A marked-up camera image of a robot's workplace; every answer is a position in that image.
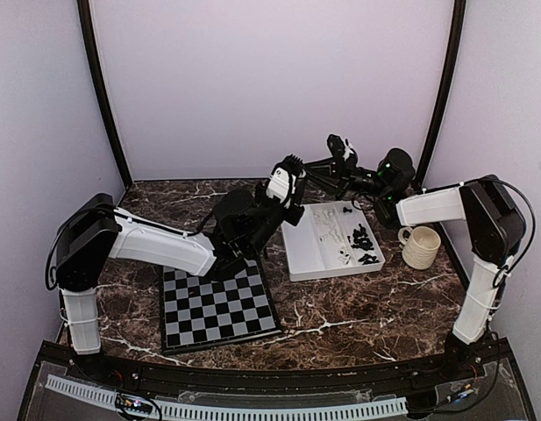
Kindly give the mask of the white plastic compartment tray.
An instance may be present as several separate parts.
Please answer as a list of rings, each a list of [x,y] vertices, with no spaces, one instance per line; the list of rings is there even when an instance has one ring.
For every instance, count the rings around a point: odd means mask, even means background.
[[[357,203],[305,204],[297,225],[283,223],[289,279],[304,282],[382,269],[385,257]]]

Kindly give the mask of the black grey chessboard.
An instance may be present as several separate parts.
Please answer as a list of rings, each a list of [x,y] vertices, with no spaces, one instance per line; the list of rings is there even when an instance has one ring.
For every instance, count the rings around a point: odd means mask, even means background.
[[[164,267],[160,282],[160,340],[165,355],[263,339],[282,332],[257,260],[224,281]]]

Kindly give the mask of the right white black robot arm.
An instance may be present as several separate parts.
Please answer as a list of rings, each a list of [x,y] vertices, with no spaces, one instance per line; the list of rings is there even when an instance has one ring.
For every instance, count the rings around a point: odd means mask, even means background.
[[[332,146],[331,157],[312,161],[305,170],[312,182],[338,200],[368,196],[376,219],[388,228],[463,222],[473,269],[452,336],[466,345],[481,338],[498,310],[506,280],[534,238],[534,221],[525,219],[512,197],[518,189],[496,175],[485,175],[411,195],[416,170],[400,148],[390,149],[370,170],[359,166],[351,147]]]

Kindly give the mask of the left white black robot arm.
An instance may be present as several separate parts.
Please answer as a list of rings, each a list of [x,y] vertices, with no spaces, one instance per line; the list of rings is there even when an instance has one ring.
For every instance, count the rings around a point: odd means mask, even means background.
[[[193,232],[147,220],[99,193],[58,229],[45,265],[45,285],[58,289],[78,366],[94,382],[113,375],[100,352],[96,286],[108,259],[137,260],[175,268],[213,281],[227,280],[256,260],[282,223],[297,225],[304,189],[260,182],[254,191],[225,194],[208,216],[212,232]]]

